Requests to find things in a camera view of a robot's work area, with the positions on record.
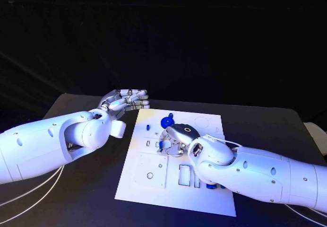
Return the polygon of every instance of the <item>black curtain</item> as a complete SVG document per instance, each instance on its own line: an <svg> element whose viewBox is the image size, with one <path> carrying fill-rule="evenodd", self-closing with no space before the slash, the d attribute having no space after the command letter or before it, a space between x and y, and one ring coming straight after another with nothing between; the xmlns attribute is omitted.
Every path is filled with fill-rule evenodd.
<svg viewBox="0 0 327 227"><path fill-rule="evenodd" d="M62 93L294 109L325 118L326 3L0 3L3 128Z"/></svg>

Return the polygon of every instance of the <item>white robotic arm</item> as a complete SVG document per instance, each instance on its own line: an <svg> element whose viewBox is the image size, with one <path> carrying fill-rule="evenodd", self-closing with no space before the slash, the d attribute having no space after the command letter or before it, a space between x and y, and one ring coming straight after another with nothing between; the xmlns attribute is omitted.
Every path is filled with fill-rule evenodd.
<svg viewBox="0 0 327 227"><path fill-rule="evenodd" d="M175 124L162 134L172 146L159 150L175 157L188 152L198 177L222 184L231 191L264 202L302 205L327 212L327 167L270 151L240 146L231 149L211 135Z"/></svg>
<svg viewBox="0 0 327 227"><path fill-rule="evenodd" d="M0 184L39 176L123 138L129 110L149 108L146 90L114 90L97 109L24 124L0 134Z"/></svg>

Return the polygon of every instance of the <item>robotic hand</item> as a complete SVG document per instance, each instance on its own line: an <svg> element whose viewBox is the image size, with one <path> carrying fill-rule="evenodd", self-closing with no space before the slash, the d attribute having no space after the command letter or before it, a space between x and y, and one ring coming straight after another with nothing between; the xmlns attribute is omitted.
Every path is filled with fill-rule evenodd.
<svg viewBox="0 0 327 227"><path fill-rule="evenodd" d="M231 149L211 135L201 136L191 125L173 124L160 136L162 155L188 153L195 173L206 184L264 202L302 205L327 212L327 167L240 144Z"/></svg>
<svg viewBox="0 0 327 227"><path fill-rule="evenodd" d="M114 90L97 109L24 124L0 134L0 184L39 176L123 138L129 110L147 109L146 90Z"/></svg>

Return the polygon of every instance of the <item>dark table surface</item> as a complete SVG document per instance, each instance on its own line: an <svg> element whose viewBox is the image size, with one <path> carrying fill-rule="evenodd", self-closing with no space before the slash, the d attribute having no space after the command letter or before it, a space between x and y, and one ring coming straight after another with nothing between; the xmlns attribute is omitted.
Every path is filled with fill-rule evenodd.
<svg viewBox="0 0 327 227"><path fill-rule="evenodd" d="M45 118L97 108L101 97L64 94ZM152 108L222 115L227 140L270 150L296 160L326 165L297 113L290 109L152 100ZM120 119L127 123L123 139L107 144L65 166L60 182L44 201L3 226L315 226L283 204L234 194L237 218L114 199L139 111ZM0 185L0 203L29 191L52 175ZM44 196L54 180L0 208L0 222L21 213ZM297 211L327 223L307 208Z"/></svg>

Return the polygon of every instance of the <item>circular cutout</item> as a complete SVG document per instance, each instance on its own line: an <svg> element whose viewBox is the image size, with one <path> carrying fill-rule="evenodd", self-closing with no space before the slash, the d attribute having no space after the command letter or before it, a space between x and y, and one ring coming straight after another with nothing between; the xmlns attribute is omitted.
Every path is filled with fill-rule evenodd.
<svg viewBox="0 0 327 227"><path fill-rule="evenodd" d="M153 173L147 174L147 178L152 179L153 178Z"/></svg>
<svg viewBox="0 0 327 227"><path fill-rule="evenodd" d="M205 117L198 117L195 122L196 122L196 126L199 128L205 129L209 126L209 121L208 121L208 119Z"/></svg>

